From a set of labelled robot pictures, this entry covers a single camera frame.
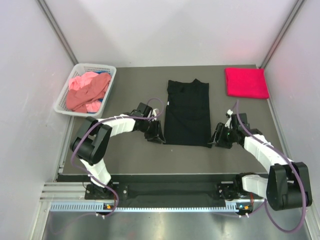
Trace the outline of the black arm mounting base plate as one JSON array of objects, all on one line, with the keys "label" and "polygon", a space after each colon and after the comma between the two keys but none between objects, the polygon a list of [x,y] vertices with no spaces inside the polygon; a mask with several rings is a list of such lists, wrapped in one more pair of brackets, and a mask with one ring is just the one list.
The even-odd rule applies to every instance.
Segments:
[{"label": "black arm mounting base plate", "polygon": [[[237,193],[235,178],[233,173],[111,176],[119,207],[221,207],[227,201],[250,202],[249,195]],[[87,199],[87,186],[86,200],[115,199]]]}]

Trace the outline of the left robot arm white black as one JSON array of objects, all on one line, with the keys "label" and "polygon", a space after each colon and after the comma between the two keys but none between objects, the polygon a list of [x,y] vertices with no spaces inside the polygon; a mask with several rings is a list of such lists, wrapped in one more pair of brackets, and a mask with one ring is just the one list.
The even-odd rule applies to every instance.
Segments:
[{"label": "left robot arm white black", "polygon": [[87,199],[117,198],[111,174],[104,162],[104,156],[110,138],[139,131],[144,138],[152,143],[164,144],[166,142],[162,133],[161,122],[155,115],[131,116],[121,114],[106,119],[87,117],[79,129],[75,140],[70,144],[71,159],[78,157],[84,165],[83,170],[90,177]]}]

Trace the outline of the black t shirt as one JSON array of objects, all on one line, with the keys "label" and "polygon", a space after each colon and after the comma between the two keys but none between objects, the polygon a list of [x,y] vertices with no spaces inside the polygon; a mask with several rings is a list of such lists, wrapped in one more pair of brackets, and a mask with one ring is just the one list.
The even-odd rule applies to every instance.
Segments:
[{"label": "black t shirt", "polygon": [[209,84],[169,80],[164,119],[167,145],[211,148]]}]

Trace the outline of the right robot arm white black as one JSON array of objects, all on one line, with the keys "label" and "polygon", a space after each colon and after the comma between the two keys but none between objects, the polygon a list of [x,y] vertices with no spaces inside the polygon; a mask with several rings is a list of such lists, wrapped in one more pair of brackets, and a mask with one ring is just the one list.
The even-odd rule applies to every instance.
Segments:
[{"label": "right robot arm white black", "polygon": [[237,143],[267,171],[267,177],[251,172],[236,175],[233,192],[237,197],[245,198],[253,193],[266,199],[275,211],[312,205],[307,165],[284,159],[258,129],[245,131],[240,125],[229,128],[220,122],[209,142],[224,149],[230,149]]}]

